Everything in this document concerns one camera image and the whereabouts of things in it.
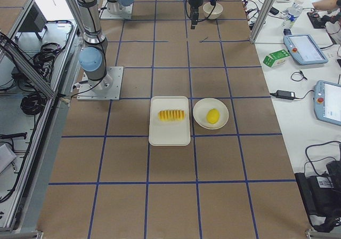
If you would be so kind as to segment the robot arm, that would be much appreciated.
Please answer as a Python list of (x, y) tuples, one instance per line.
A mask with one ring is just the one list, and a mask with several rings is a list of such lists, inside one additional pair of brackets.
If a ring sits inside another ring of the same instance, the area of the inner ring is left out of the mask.
[[(113, 84), (113, 79), (108, 75), (106, 62), (107, 38), (102, 32), (100, 16), (98, 13), (98, 0), (76, 0), (80, 20), (85, 32), (83, 33), (86, 48), (79, 55), (79, 63), (88, 78), (90, 90), (101, 91)], [(199, 8), (204, 0), (188, 0), (190, 4), (191, 28), (194, 29), (199, 22)]]

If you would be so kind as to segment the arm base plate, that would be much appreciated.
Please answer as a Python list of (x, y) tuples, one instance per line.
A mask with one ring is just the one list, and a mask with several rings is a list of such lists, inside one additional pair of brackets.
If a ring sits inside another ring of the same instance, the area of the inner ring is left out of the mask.
[(76, 95), (79, 101), (107, 101), (119, 100), (121, 84), (123, 80), (124, 68), (107, 67), (107, 75), (98, 84), (95, 81), (88, 80), (85, 72), (83, 72), (82, 80), (87, 82), (78, 87), (78, 94)]
[(130, 20), (132, 18), (133, 4), (122, 6), (120, 3), (103, 0), (100, 10), (101, 20)]

